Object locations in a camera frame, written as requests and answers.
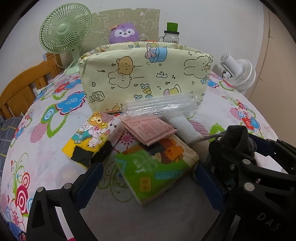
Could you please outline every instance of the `green desk fan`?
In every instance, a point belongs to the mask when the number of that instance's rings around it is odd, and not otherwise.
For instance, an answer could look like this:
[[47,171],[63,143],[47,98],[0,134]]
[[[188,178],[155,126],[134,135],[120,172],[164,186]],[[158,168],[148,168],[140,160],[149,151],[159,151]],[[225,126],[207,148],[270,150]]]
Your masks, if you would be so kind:
[[89,9],[80,3],[68,3],[46,17],[40,28],[39,40],[42,47],[50,53],[61,54],[71,51],[73,62],[65,74],[73,74],[79,72],[79,52],[90,28]]

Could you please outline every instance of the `stuffed animal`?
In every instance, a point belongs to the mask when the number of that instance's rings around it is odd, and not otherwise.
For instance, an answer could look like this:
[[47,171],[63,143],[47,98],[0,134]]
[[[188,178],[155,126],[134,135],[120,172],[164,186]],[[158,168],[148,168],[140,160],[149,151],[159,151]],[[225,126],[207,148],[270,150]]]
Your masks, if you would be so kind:
[[132,23],[123,23],[118,26],[114,26],[109,37],[111,44],[137,42],[139,40],[139,32]]

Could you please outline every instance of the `glass jar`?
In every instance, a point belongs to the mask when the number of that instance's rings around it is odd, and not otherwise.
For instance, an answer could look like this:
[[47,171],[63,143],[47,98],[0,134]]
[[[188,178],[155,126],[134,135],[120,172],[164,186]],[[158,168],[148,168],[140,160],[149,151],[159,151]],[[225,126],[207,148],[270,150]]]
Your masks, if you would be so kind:
[[165,31],[165,35],[158,38],[158,41],[162,39],[162,42],[167,43],[179,43],[179,32],[173,32],[173,31]]

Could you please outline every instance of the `yellow cloth bag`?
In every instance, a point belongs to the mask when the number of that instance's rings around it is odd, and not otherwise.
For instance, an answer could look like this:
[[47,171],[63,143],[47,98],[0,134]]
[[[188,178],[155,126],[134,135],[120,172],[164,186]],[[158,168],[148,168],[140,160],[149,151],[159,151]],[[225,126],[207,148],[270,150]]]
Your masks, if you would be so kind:
[[83,89],[93,111],[120,110],[126,101],[175,93],[203,95],[211,55],[163,42],[103,45],[79,59]]

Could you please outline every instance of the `green lid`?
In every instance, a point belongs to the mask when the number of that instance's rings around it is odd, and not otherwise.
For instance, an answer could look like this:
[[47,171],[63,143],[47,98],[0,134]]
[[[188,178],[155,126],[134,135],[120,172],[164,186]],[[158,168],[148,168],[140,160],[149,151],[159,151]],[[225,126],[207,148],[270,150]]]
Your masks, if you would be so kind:
[[167,31],[178,32],[177,23],[167,23]]

